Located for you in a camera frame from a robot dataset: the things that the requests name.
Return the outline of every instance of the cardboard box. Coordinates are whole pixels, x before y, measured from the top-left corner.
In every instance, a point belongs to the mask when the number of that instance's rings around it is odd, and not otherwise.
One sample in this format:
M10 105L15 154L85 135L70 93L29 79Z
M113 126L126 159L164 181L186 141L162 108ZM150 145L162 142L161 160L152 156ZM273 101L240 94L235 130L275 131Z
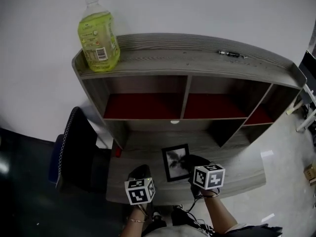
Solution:
M308 165L305 169L304 169L304 174L306 179L309 181L311 179L316 178L316 168L314 167L315 162L313 162L312 164Z
M312 180L309 181L310 186L313 186L316 184L316 178L313 178Z

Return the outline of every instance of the picture frame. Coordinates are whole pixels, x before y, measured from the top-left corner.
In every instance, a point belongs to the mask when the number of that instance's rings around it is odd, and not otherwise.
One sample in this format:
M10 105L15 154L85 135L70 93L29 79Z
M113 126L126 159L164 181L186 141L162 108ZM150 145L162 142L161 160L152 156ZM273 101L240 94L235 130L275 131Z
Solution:
M188 144L163 148L161 151L167 182L190 177L189 172L181 167L181 158L190 154Z

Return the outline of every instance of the floor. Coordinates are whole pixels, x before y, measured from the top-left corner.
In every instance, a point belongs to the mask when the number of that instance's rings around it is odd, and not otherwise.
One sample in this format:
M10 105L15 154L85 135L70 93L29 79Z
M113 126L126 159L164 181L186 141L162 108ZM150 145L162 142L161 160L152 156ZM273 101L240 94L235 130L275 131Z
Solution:
M315 158L308 131L297 133L302 122L284 114L246 150L263 153L267 184L241 195L223 199L238 222L283 227L283 236L310 237L316 230L314 187L303 174ZM82 193L62 196L47 175L53 143L1 131L0 214L11 236L118 236L125 207L106 202L103 195ZM9 169L5 172L5 163ZM203 203L193 214L210 223Z
M304 167L315 159L315 151L309 131L295 131L301 122L298 115L283 114L246 149L263 153L267 184L222 199L238 222L260 225L264 221L269 226L283 227L286 237L310 237L316 230L315 187L309 186L303 174ZM194 207L193 214L210 223L203 203Z

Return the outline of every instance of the plastic bottle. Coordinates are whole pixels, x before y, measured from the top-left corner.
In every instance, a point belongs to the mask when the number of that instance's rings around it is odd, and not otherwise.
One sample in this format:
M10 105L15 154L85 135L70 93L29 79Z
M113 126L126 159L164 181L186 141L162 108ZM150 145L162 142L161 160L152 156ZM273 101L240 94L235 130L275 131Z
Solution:
M113 34L113 16L98 1L85 0L87 9L79 23L78 35L89 68L105 72L117 64L120 49Z

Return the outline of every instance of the red object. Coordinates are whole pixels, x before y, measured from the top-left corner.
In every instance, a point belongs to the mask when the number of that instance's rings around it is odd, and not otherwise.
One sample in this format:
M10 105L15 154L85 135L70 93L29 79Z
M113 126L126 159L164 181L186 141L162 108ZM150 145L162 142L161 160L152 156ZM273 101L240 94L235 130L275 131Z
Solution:
M181 94L111 94L105 119L179 119Z
M273 123L272 118L269 117L264 106L264 104L259 105L245 124Z
M225 94L189 94L185 119L226 119L246 118L241 111Z
M117 147L115 150L115 157L120 158L120 155L122 154L122 149L120 147Z

